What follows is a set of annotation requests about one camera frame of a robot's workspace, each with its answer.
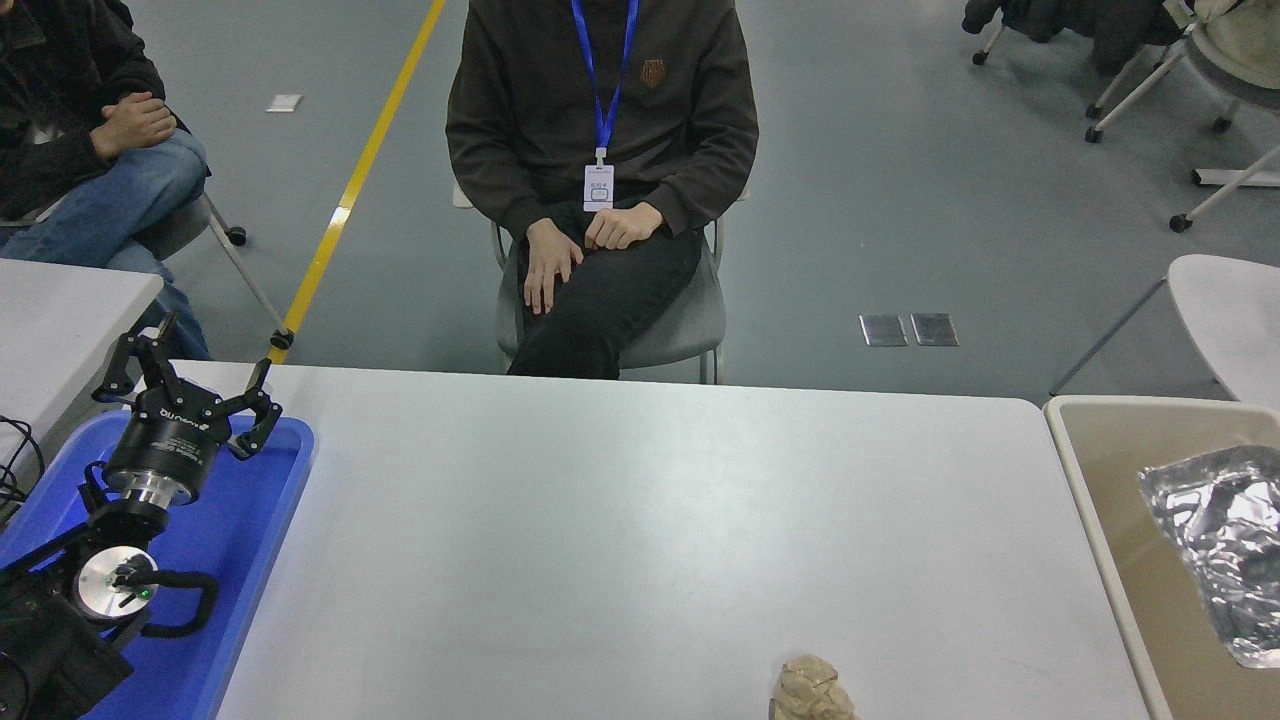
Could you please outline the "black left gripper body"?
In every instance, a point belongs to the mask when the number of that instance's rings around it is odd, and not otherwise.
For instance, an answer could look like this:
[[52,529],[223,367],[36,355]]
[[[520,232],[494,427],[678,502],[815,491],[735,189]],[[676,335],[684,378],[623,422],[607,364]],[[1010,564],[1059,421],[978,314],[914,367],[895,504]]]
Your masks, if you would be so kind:
[[177,400],[160,387],[142,391],[102,479],[123,493],[136,479],[159,477],[177,484],[177,498],[198,498],[219,446],[230,434],[224,416],[204,415],[220,401],[219,395],[200,386],[184,388]]

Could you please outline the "jeans person's right hand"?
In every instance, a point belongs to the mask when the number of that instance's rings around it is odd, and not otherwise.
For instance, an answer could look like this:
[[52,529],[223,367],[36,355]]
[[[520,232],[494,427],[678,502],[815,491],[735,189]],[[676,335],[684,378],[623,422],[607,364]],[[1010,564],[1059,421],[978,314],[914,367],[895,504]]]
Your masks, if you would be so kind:
[[120,124],[108,122],[90,132],[93,155],[100,161],[114,161],[124,151],[148,149],[169,138],[172,131],[164,126]]

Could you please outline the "jeans person's left hand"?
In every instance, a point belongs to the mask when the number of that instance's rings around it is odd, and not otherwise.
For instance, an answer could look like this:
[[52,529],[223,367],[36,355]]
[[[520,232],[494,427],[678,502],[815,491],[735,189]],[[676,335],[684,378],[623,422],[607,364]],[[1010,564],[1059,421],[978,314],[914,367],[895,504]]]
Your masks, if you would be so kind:
[[150,147],[178,129],[175,115],[151,92],[128,94],[101,113],[108,135],[125,149]]

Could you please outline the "lanyard person's right hand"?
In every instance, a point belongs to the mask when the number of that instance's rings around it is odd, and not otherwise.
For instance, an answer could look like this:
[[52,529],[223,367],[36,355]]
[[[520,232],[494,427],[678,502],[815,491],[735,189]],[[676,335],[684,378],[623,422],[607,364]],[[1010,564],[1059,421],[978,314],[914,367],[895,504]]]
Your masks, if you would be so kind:
[[524,304],[534,316],[554,307],[557,283],[567,283],[573,269],[584,260],[582,249],[550,218],[534,222],[525,234],[527,272],[524,281]]

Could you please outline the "lanyard person's left hand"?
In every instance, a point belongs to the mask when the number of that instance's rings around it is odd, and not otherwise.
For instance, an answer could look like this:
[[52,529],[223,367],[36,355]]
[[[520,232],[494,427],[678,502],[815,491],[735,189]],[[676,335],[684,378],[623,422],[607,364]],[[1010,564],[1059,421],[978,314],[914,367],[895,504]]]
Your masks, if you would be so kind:
[[596,211],[585,232],[589,250],[626,250],[649,240],[664,222],[660,211],[649,202],[634,208],[608,208]]

